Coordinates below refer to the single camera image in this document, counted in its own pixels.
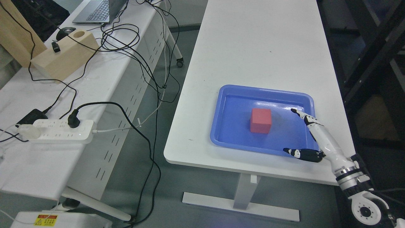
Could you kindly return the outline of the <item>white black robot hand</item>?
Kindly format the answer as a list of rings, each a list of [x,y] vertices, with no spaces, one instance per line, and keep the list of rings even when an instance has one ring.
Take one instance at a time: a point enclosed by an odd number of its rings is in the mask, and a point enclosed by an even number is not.
[[[291,111],[304,120],[320,150],[283,148],[284,152],[297,159],[309,162],[318,163],[323,158],[326,158],[331,163],[332,172],[338,173],[338,175],[356,169],[356,164],[344,156],[337,141],[317,118],[295,108],[292,108]]]

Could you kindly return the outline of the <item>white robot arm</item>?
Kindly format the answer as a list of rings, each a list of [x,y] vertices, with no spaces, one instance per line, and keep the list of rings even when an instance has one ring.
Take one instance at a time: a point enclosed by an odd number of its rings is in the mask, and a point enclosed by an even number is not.
[[[331,164],[340,189],[351,202],[351,212],[360,223],[376,226],[387,219],[394,228],[404,227],[404,219],[395,218],[385,199],[376,195],[378,190],[362,159],[339,155]]]

